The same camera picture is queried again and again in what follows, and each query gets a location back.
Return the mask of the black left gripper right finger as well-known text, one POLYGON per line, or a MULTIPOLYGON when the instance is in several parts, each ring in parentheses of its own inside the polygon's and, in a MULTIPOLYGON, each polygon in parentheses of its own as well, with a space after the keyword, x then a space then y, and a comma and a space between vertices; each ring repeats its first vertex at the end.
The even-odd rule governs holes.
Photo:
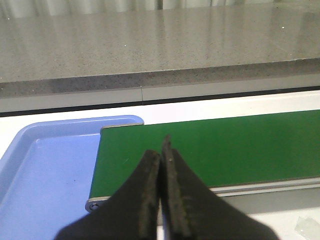
POLYGON ((277 240, 268 226, 213 193, 191 170, 167 135, 159 172, 167 240, 277 240))

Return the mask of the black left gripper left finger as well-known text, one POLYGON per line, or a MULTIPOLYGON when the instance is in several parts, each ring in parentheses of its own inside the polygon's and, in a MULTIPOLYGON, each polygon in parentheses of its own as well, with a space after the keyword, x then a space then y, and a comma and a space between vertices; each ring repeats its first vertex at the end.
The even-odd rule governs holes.
POLYGON ((57 240, 155 240, 160 155, 146 150, 133 173, 100 207, 61 229, 57 240))

